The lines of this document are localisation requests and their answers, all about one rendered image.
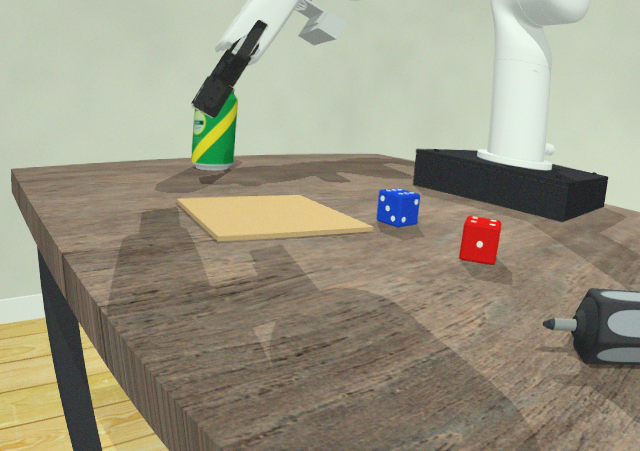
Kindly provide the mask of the green soda can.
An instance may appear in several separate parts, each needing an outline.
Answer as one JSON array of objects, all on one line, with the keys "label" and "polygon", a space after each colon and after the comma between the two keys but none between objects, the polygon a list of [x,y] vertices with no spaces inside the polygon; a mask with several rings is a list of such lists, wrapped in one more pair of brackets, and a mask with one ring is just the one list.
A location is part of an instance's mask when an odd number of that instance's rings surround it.
[{"label": "green soda can", "polygon": [[226,170],[234,161],[238,98],[235,89],[215,118],[195,109],[191,162],[201,170]]}]

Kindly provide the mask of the blue die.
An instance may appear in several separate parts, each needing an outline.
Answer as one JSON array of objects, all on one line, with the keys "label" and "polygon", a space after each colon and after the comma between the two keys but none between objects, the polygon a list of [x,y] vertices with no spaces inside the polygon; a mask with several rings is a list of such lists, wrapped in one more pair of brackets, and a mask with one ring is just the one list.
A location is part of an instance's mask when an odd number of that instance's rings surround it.
[{"label": "blue die", "polygon": [[420,195],[402,189],[379,191],[377,220],[395,227],[417,224]]}]

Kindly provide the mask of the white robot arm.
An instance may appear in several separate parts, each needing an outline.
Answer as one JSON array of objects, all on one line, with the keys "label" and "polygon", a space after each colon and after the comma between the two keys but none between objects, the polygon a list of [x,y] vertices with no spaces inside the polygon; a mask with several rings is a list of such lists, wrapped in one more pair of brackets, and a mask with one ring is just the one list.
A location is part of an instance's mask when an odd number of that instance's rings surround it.
[{"label": "white robot arm", "polygon": [[[296,11],[309,20],[298,36],[312,45],[336,40],[347,22],[312,0],[304,1],[307,8]],[[544,158],[555,151],[546,144],[552,56],[542,26],[580,21],[590,0],[490,0],[490,4],[494,64],[489,136],[487,150],[478,150],[477,156],[551,170],[552,163]]]}]

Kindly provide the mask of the beige square mat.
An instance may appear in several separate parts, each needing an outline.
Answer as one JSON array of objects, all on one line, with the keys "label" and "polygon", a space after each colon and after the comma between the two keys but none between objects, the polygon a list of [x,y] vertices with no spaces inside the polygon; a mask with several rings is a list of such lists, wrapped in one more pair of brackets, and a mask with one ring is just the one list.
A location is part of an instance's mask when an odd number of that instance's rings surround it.
[{"label": "beige square mat", "polygon": [[217,241],[373,231],[301,195],[182,198],[177,203]]}]

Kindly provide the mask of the red die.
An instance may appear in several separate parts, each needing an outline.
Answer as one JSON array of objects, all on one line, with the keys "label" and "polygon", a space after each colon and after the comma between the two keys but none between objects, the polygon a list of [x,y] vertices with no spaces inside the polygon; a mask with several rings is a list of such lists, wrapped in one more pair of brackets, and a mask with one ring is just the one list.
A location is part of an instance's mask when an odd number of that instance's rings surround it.
[{"label": "red die", "polygon": [[465,261],[493,265],[496,260],[501,222],[498,220],[467,217],[461,241],[459,258]]}]

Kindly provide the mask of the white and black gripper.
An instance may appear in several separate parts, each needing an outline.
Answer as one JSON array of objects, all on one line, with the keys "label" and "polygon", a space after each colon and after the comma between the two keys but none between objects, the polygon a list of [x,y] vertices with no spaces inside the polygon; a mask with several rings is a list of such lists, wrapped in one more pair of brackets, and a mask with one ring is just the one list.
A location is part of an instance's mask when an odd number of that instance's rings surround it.
[{"label": "white and black gripper", "polygon": [[[304,8],[299,6],[300,2]],[[216,45],[217,53],[227,50],[202,84],[204,86],[192,101],[193,106],[217,117],[246,66],[255,64],[262,57],[294,10],[306,8],[304,0],[248,0]]]}]

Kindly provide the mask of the black and grey screwdriver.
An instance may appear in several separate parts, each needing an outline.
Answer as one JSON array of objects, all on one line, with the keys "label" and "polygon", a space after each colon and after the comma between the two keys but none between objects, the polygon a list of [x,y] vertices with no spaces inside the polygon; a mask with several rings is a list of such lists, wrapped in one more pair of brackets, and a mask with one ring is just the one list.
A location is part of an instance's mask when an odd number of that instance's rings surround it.
[{"label": "black and grey screwdriver", "polygon": [[640,365],[640,291],[590,288],[572,319],[543,326],[571,331],[585,364]]}]

